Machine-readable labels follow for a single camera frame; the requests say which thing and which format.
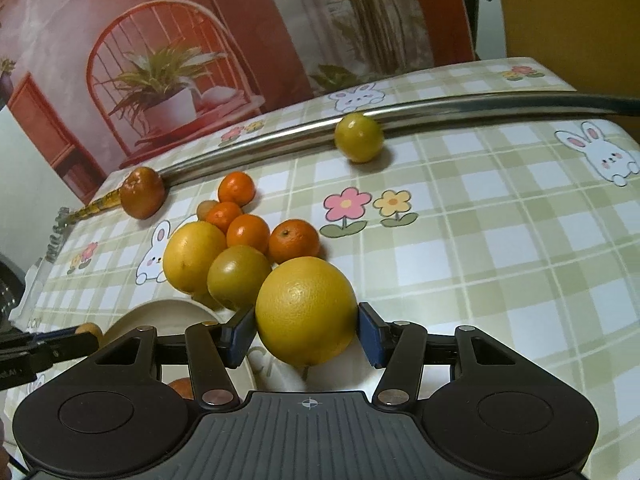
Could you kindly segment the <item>brown kiwi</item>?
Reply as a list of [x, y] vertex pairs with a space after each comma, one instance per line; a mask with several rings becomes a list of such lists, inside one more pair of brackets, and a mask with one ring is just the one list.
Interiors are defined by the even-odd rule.
[[196, 215], [198, 216], [198, 220], [204, 221], [209, 213], [218, 202], [216, 200], [203, 200], [196, 207]]
[[89, 333], [89, 334], [93, 334], [93, 336], [96, 336], [96, 338], [101, 338], [103, 336], [102, 330], [99, 328], [99, 326], [97, 326], [94, 323], [84, 323], [79, 325], [76, 328], [75, 333], [76, 334]]

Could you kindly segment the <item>yellow-green pear-like fruit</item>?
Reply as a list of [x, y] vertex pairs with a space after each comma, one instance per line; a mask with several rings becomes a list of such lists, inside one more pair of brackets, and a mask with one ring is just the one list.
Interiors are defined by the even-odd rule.
[[231, 246], [210, 266], [207, 289], [209, 295], [226, 308], [254, 307], [258, 292], [271, 271], [272, 266], [262, 252], [245, 245]]

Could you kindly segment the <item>red apple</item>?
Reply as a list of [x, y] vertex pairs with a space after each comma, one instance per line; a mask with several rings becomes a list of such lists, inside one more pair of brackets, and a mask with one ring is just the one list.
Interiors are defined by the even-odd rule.
[[183, 377], [172, 380], [168, 386], [174, 389], [179, 396], [186, 400], [193, 400], [194, 395], [192, 391], [191, 379], [189, 377]]
[[122, 182], [119, 197], [122, 209], [130, 217], [137, 220], [149, 219], [165, 201], [164, 181], [152, 168], [138, 167]]

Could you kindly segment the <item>yellow orange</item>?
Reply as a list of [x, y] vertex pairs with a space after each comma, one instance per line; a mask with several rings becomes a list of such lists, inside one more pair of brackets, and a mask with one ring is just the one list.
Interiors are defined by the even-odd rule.
[[255, 315], [262, 344], [295, 367], [339, 356], [356, 335], [352, 285], [331, 263], [299, 257], [277, 266], [262, 283]]

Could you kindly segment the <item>orange tangerine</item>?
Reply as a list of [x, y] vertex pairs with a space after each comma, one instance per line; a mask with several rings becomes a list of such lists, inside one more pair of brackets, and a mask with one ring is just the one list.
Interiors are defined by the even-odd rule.
[[227, 245], [250, 246], [265, 254], [269, 247], [270, 229], [262, 218], [254, 214], [241, 214], [236, 217], [227, 230]]
[[256, 195], [253, 179], [243, 171], [233, 171], [227, 174], [218, 186], [218, 200], [220, 202], [235, 203], [240, 207], [249, 204]]
[[268, 250], [277, 264], [298, 257], [317, 257], [320, 252], [318, 231], [305, 220], [286, 220], [271, 232]]
[[227, 233], [231, 223], [242, 216], [241, 207], [233, 202], [220, 202], [206, 214], [205, 221], [216, 226], [223, 233]]

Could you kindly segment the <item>white round plate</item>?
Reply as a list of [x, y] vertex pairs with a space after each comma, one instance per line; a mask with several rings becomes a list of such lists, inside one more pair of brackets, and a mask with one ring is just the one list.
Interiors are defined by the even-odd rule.
[[[158, 336], [169, 336], [183, 334], [195, 323], [222, 323], [228, 321], [230, 316], [231, 311], [222, 309], [221, 313], [217, 313], [191, 299], [157, 299], [140, 304], [115, 322], [104, 334], [103, 344], [106, 346], [142, 325], [154, 326]], [[227, 372], [241, 400], [244, 400], [250, 390], [256, 389], [254, 374], [247, 358], [238, 368], [227, 368]], [[189, 369], [186, 364], [162, 365], [161, 378], [166, 385], [176, 380], [185, 385], [182, 380], [188, 376]]]

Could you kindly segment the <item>large yellow grapefruit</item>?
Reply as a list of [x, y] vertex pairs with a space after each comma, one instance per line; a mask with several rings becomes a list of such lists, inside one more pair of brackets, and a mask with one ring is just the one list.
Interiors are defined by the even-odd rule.
[[165, 248], [166, 280], [184, 294], [204, 294], [209, 268], [226, 248], [226, 236], [213, 224], [206, 221], [185, 224], [171, 235]]

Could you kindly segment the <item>checked bunny tablecloth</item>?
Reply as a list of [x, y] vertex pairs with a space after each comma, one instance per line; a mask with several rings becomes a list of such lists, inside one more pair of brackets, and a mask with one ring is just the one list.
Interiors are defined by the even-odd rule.
[[[574, 90], [533, 58], [420, 70], [361, 88], [244, 119], [150, 165], [164, 169], [358, 108]], [[570, 137], [587, 133], [597, 136], [588, 154], [622, 150], [621, 177], [570, 148]], [[639, 479], [639, 145], [614, 122], [582, 117], [385, 135], [385, 152], [367, 165], [351, 165], [331, 143], [240, 166], [257, 186], [250, 213], [271, 229], [288, 219], [311, 223], [326, 258], [382, 318], [436, 334], [475, 325], [562, 378], [600, 419], [586, 475]], [[151, 249], [156, 226], [181, 226], [226, 173], [179, 186], [150, 221], [114, 210], [80, 222], [21, 324], [48, 332], [93, 322], [106, 331], [138, 304], [184, 297], [143, 257], [159, 256]], [[382, 372], [357, 341], [308, 372], [254, 341], [248, 358], [261, 389], [370, 396]]]

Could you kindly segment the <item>small yellow-green round fruit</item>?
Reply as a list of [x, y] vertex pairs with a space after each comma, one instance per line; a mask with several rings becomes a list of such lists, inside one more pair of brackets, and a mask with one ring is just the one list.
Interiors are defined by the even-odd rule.
[[335, 146], [354, 164], [375, 159], [382, 152], [384, 141], [382, 127], [359, 113], [345, 115], [334, 129]]

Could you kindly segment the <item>printed plant backdrop cloth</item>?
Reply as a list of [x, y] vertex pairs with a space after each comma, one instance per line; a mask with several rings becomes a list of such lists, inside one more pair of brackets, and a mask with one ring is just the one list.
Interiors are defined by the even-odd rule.
[[464, 0], [1, 0], [1, 97], [81, 200], [114, 169], [327, 94], [469, 62]]

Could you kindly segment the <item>curved steel sword blade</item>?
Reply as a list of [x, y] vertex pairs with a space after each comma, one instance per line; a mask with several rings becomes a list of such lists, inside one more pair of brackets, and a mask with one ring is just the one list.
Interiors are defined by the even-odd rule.
[[[400, 136], [421, 128], [476, 126], [526, 118], [637, 117], [639, 100], [630, 96], [568, 91], [500, 92], [385, 105], [366, 110], [364, 114], [382, 126], [386, 136]], [[334, 129], [339, 122], [337, 117], [331, 117], [279, 129], [216, 152], [176, 162], [163, 169], [160, 176], [165, 185], [172, 188], [237, 166], [325, 148], [333, 143]]]

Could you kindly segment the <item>brown wooden board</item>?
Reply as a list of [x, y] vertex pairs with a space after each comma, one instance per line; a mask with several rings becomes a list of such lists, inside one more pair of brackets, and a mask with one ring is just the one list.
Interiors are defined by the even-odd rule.
[[639, 95], [639, 0], [501, 0], [506, 53], [580, 91]]

